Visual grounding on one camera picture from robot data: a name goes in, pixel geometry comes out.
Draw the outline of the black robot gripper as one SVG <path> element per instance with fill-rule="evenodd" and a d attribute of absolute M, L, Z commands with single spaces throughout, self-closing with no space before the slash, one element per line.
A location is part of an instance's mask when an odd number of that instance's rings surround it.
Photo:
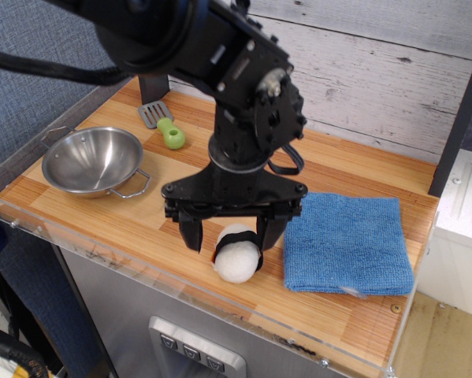
<path fill-rule="evenodd" d="M 273 248 L 293 217 L 300 215 L 307 186 L 265 169 L 226 172 L 210 163 L 200 172 L 162 187 L 165 215 L 179 221 L 186 247 L 199 252 L 203 223 L 212 217 L 257 217 L 260 251 Z"/>

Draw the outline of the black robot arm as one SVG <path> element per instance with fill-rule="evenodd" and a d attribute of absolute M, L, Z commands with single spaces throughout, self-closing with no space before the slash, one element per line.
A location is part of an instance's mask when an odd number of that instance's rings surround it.
<path fill-rule="evenodd" d="M 262 250 L 273 247 L 301 210 L 307 188 L 296 181 L 303 160 L 292 142 L 303 137 L 303 98 L 292 64 L 274 37 L 237 1 L 61 1 L 95 25 L 98 39 L 126 73 L 174 76 L 215 103 L 210 162 L 162 188 L 165 214 L 198 250 L 202 222 L 255 217 Z"/>

